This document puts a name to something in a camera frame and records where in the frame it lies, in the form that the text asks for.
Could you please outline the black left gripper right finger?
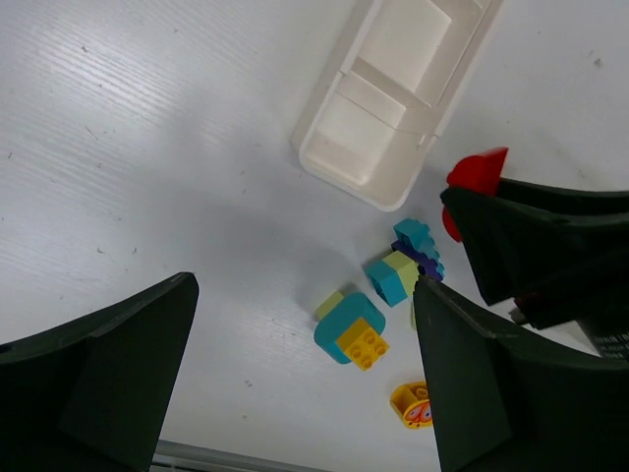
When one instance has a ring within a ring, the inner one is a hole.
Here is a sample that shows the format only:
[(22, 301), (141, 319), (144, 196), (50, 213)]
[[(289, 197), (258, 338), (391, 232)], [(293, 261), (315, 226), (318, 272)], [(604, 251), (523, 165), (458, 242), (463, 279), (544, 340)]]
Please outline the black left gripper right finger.
[(627, 470), (626, 362), (551, 341), (427, 277), (414, 307), (441, 470)]

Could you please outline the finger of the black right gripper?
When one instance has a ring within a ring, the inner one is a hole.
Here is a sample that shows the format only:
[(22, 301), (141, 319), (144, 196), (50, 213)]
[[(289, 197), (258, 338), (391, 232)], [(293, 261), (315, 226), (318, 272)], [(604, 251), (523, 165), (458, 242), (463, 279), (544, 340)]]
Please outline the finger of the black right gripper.
[[(487, 304), (514, 299), (524, 323), (536, 329), (627, 321), (628, 212), (554, 213), (464, 188), (440, 198)], [(486, 223), (476, 223), (477, 211)]]
[(498, 198), (561, 214), (616, 214), (628, 212), (628, 192), (594, 192), (549, 187), (500, 179)]

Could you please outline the yellow butterfly lego brick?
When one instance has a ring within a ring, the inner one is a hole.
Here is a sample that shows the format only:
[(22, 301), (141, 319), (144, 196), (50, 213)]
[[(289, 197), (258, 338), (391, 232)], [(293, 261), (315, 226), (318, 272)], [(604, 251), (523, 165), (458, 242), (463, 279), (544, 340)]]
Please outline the yellow butterfly lego brick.
[(398, 386), (392, 392), (389, 402), (406, 428), (416, 430), (432, 426), (428, 386), (425, 381)]

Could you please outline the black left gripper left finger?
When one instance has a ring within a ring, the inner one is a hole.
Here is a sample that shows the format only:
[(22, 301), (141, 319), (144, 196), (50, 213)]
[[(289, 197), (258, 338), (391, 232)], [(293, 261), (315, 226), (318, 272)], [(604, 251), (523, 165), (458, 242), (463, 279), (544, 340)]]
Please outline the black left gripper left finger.
[(179, 272), (1, 346), (4, 471), (146, 471), (199, 298)]

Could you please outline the red lego brick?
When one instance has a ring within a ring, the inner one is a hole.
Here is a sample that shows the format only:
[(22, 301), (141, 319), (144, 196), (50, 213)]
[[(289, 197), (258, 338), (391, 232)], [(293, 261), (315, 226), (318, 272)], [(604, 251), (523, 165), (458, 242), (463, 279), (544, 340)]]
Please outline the red lego brick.
[[(464, 188), (478, 194), (494, 197), (509, 147), (495, 147), (469, 155), (456, 163), (446, 178), (447, 188)], [(475, 214), (476, 223), (486, 223), (486, 215)], [(441, 219), (447, 234), (456, 242), (463, 243), (463, 236), (451, 211), (443, 204)]]

